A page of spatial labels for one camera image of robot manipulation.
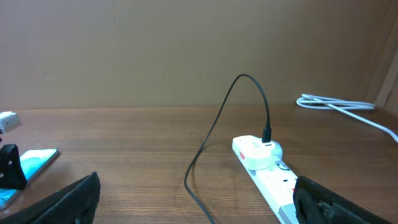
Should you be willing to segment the turquoise screen smartphone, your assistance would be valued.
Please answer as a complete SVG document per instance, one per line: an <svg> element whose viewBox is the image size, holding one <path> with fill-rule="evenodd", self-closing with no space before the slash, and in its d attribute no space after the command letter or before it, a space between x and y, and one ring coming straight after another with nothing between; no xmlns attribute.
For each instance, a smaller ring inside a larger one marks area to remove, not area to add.
<svg viewBox="0 0 398 224"><path fill-rule="evenodd" d="M28 186L58 156L58 149L31 149L20 156ZM1 210L7 208L22 190L1 188Z"/></svg>

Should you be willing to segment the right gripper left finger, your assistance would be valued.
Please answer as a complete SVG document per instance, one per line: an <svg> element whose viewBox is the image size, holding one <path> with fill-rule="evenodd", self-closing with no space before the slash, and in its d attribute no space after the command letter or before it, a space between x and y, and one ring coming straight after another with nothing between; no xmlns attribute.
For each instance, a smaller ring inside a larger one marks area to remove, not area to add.
<svg viewBox="0 0 398 224"><path fill-rule="evenodd" d="M1 220L1 224L92 224L100 200L96 172Z"/></svg>

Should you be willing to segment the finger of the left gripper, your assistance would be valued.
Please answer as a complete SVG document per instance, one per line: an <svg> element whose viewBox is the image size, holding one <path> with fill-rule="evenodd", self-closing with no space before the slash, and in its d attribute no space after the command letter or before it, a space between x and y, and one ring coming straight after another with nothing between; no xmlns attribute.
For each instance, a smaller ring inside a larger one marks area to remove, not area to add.
<svg viewBox="0 0 398 224"><path fill-rule="evenodd" d="M25 189L27 179L22 170L18 147L15 144L3 145L0 166L2 189Z"/></svg>

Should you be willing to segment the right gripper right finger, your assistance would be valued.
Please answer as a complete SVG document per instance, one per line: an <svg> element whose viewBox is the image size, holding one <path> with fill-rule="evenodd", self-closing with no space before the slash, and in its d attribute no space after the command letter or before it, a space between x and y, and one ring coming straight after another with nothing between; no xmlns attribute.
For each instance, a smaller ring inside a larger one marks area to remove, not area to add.
<svg viewBox="0 0 398 224"><path fill-rule="evenodd" d="M296 181L293 201L300 224L391 224L305 176Z"/></svg>

